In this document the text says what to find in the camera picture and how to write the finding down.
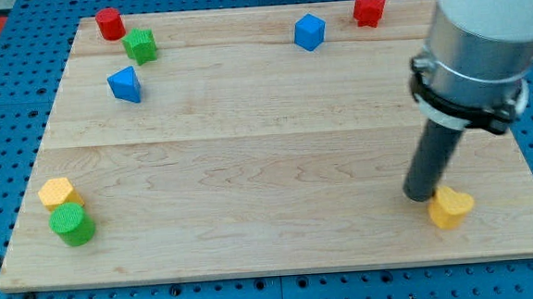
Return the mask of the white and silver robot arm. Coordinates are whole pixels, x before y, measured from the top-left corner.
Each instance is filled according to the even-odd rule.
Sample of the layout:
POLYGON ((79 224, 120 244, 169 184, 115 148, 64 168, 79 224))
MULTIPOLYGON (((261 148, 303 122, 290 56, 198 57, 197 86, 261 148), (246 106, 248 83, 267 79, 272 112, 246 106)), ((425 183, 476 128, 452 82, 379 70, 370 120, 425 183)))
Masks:
POLYGON ((412 59, 419 109, 446 129, 503 134, 527 106, 533 0, 437 0, 412 59))

